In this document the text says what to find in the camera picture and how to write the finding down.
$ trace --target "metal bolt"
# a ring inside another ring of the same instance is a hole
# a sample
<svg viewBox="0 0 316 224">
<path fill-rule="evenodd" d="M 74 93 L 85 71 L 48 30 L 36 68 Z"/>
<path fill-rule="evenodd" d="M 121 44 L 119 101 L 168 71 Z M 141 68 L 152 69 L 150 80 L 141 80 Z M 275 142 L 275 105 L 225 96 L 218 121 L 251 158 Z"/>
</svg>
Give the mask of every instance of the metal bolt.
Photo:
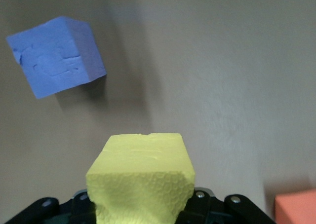
<svg viewBox="0 0 316 224">
<path fill-rule="evenodd" d="M 240 203 L 241 202 L 240 198 L 238 198 L 237 196 L 232 196 L 231 197 L 231 201 L 234 202 L 234 203 Z"/>
<path fill-rule="evenodd" d="M 85 200 L 86 198 L 88 198 L 88 195 L 83 194 L 83 195 L 81 195 L 81 196 L 80 196 L 80 198 L 79 198 L 79 199 L 80 199 L 80 200 Z"/>
<path fill-rule="evenodd" d="M 199 198 L 204 198 L 205 197 L 205 194 L 201 191 L 198 191 L 196 192 L 196 196 L 199 197 Z"/>
<path fill-rule="evenodd" d="M 47 206 L 49 206 L 50 204 L 51 204 L 51 201 L 50 201 L 50 199 L 49 199 L 49 200 L 43 202 L 41 205 L 42 205 L 42 207 L 47 207 Z"/>
</svg>

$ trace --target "foam block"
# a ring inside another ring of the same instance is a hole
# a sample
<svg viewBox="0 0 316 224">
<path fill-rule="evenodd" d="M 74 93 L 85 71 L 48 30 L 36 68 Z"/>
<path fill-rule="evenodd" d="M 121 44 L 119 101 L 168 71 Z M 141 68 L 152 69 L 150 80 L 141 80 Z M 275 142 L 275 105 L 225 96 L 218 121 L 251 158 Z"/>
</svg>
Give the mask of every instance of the foam block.
<svg viewBox="0 0 316 224">
<path fill-rule="evenodd" d="M 316 189 L 276 196 L 278 224 L 316 223 Z"/>
<path fill-rule="evenodd" d="M 194 180 L 180 134 L 111 136 L 86 174 L 97 224 L 174 224 Z"/>
<path fill-rule="evenodd" d="M 106 75 L 86 22 L 61 16 L 6 40 L 38 99 Z"/>
</svg>

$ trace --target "yellow cube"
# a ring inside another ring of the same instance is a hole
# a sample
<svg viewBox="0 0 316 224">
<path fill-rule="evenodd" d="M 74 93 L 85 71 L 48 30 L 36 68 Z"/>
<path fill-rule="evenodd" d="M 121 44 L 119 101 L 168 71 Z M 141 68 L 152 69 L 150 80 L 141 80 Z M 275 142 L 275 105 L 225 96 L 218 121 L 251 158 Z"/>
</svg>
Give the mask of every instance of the yellow cube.
<svg viewBox="0 0 316 224">
<path fill-rule="evenodd" d="M 194 181 L 175 133 L 111 136 L 86 174 L 97 224 L 174 224 Z"/>
</svg>

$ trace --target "gray background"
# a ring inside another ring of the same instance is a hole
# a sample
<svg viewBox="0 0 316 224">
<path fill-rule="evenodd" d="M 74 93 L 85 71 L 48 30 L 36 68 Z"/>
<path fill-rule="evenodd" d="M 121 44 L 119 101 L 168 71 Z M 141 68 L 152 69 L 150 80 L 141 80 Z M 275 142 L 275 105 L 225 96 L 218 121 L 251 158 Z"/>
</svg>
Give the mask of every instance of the gray background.
<svg viewBox="0 0 316 224">
<path fill-rule="evenodd" d="M 0 222 L 67 201 L 113 134 L 179 132 L 196 185 L 248 196 L 316 187 L 315 0 L 0 0 Z M 7 35 L 66 15 L 108 71 L 36 100 Z"/>
</svg>

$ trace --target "blue cube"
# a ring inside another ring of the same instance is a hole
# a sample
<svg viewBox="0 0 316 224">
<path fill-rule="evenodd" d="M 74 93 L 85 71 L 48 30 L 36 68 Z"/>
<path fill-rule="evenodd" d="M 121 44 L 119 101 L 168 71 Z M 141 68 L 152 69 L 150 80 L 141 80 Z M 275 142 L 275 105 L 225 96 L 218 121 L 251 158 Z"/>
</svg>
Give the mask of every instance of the blue cube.
<svg viewBox="0 0 316 224">
<path fill-rule="evenodd" d="M 61 16 L 6 40 L 38 99 L 106 75 L 86 22 Z"/>
</svg>

